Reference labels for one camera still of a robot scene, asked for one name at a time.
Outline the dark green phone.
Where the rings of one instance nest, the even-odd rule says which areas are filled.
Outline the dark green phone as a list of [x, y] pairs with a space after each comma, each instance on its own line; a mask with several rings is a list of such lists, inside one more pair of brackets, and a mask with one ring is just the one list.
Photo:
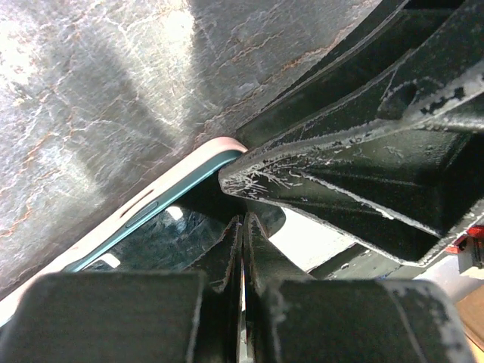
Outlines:
[[306, 271], [354, 245], [288, 209], [224, 194], [218, 171], [239, 156], [230, 150], [210, 158], [63, 270], [180, 271], [217, 244], [233, 217], [247, 212], [255, 213], [269, 240]]

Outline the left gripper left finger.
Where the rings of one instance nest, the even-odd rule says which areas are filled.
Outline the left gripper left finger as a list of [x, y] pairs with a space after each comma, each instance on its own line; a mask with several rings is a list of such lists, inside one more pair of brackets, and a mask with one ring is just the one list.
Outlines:
[[242, 216], [235, 216], [217, 242], [195, 259], [186, 272], [201, 271], [216, 293], [240, 292]]

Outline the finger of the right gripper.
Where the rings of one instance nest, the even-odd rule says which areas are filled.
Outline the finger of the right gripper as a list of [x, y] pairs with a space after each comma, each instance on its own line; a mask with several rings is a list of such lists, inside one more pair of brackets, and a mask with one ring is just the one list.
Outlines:
[[225, 167], [226, 194], [283, 206], [426, 265], [483, 217], [483, 70], [375, 82]]
[[374, 80], [418, 48], [454, 13], [460, 1], [410, 1], [395, 11], [384, 1], [344, 41], [277, 101], [237, 131], [258, 147]]

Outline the pink phone case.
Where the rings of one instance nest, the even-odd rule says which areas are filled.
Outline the pink phone case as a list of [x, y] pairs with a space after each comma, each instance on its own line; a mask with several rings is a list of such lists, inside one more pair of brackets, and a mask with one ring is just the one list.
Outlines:
[[82, 270], [157, 213], [173, 204], [180, 196], [246, 152], [245, 146], [229, 137], [214, 138], [199, 146], [100, 225], [2, 298], [1, 326], [5, 326], [12, 318], [22, 295], [41, 276], [59, 271]]

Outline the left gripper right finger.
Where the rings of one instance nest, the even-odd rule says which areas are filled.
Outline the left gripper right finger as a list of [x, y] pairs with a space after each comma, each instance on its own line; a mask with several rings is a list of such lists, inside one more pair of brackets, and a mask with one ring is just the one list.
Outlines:
[[267, 237], [255, 213], [247, 213], [243, 231], [245, 289], [248, 296], [262, 296], [285, 281], [307, 282], [314, 278], [293, 263]]

